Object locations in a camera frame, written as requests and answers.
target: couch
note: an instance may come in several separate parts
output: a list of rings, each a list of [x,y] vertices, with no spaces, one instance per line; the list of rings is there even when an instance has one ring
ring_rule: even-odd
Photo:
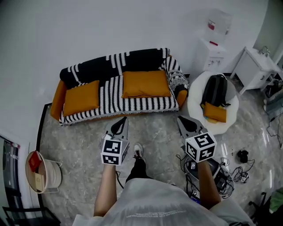
[[[163,70],[170,97],[122,98],[123,73]],[[99,107],[64,116],[67,90],[99,80]],[[168,48],[145,49],[89,60],[60,73],[50,114],[60,125],[137,113],[178,111],[187,96],[187,80]]]
[[[213,72],[203,72],[200,74],[190,86],[188,98],[182,107],[182,114],[189,115],[192,118],[199,120],[203,126],[210,131],[213,135],[222,134],[227,131],[227,129],[236,122],[237,112],[239,108],[239,100],[236,95],[236,89],[231,81],[227,81],[227,93],[226,102],[230,106],[225,107],[226,109],[226,122],[211,123],[203,116],[203,109],[200,106],[203,98],[203,93],[208,79],[215,75]]]

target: black pants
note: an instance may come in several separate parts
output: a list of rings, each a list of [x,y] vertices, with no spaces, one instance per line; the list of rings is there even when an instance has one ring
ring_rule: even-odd
[[[146,175],[145,161],[143,161],[140,158],[136,159],[136,162],[134,163],[134,167],[132,168],[130,175],[126,179],[126,183],[127,183],[127,181],[129,181],[130,179],[133,179],[133,178],[149,178],[149,179],[152,179],[151,177],[148,177]]]

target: gray t-shirt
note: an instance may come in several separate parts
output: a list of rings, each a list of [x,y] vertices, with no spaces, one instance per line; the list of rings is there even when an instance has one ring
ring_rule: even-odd
[[[135,178],[126,183],[121,197],[104,217],[77,215],[73,226],[228,226],[236,222],[254,225],[230,199],[207,210],[176,186]]]

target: sneaker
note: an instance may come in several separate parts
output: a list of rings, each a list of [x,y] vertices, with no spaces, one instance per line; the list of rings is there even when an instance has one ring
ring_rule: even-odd
[[[145,162],[145,158],[143,157],[143,148],[140,143],[134,144],[134,158],[135,159],[142,159]]]

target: black bag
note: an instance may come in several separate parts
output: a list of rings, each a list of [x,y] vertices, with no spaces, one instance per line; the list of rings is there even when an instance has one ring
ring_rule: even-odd
[[[227,107],[225,96],[227,91],[227,79],[224,75],[213,75],[208,79],[203,93],[202,104],[208,102],[216,107]]]

